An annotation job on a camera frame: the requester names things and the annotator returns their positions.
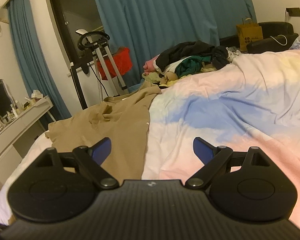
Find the beige clothing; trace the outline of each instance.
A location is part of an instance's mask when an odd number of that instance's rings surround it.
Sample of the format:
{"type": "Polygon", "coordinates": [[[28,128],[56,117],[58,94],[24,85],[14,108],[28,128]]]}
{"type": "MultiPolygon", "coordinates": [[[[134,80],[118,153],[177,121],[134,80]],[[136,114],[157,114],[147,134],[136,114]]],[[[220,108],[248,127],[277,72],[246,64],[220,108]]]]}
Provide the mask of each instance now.
{"type": "Polygon", "coordinates": [[[159,93],[157,85],[144,82],[135,93],[106,98],[100,105],[49,124],[46,136],[58,152],[72,152],[81,145],[91,147],[109,137],[111,153],[101,167],[119,183],[124,179],[141,179],[150,123],[148,109],[159,93]]]}

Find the drawer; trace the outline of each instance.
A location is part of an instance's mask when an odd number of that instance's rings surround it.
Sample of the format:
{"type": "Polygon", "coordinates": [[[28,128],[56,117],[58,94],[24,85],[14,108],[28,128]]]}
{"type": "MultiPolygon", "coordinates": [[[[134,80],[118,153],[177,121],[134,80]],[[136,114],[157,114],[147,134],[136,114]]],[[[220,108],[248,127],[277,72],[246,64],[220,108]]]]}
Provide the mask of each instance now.
{"type": "Polygon", "coordinates": [[[9,147],[0,156],[0,183],[2,185],[18,167],[21,160],[21,156],[18,154],[17,150],[13,146],[9,147]]]}
{"type": "Polygon", "coordinates": [[[38,119],[38,117],[41,117],[50,108],[50,102],[48,100],[42,99],[42,103],[40,104],[39,101],[34,106],[32,106],[26,113],[21,116],[21,120],[26,127],[30,124],[32,125],[38,119]]]}
{"type": "Polygon", "coordinates": [[[0,154],[9,146],[9,144],[25,129],[20,118],[11,123],[5,130],[0,132],[0,154]]]}

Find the tie-dye blanket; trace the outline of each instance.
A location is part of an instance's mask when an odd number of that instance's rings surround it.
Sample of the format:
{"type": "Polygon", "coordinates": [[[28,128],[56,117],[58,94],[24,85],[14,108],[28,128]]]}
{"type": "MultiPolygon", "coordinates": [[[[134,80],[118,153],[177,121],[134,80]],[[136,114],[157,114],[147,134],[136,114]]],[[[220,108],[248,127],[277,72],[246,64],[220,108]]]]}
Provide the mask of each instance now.
{"type": "Polygon", "coordinates": [[[259,146],[296,186],[290,220],[300,227],[300,49],[187,77],[154,99],[150,120],[144,179],[185,182],[203,166],[195,137],[234,151],[259,146]]]}

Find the ribbed black surface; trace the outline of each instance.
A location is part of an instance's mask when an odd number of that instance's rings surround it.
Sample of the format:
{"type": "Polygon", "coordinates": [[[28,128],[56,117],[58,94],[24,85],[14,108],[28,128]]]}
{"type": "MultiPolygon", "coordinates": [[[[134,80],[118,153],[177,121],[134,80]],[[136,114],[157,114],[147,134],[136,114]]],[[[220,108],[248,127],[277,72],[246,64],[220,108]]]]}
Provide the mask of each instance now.
{"type": "Polygon", "coordinates": [[[103,191],[81,215],[56,224],[18,221],[2,233],[13,240],[288,240],[300,239],[289,221],[249,225],[216,211],[205,193],[184,188],[180,181],[125,181],[103,191]]]}

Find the window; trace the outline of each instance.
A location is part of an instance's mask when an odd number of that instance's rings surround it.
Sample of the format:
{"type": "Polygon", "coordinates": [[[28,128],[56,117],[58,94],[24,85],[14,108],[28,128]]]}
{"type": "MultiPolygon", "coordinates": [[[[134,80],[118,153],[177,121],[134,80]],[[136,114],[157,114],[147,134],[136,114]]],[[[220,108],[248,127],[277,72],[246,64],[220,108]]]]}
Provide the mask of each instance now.
{"type": "Polygon", "coordinates": [[[95,0],[50,0],[58,30],[70,62],[87,63],[91,55],[78,49],[77,29],[103,30],[95,0]]]}

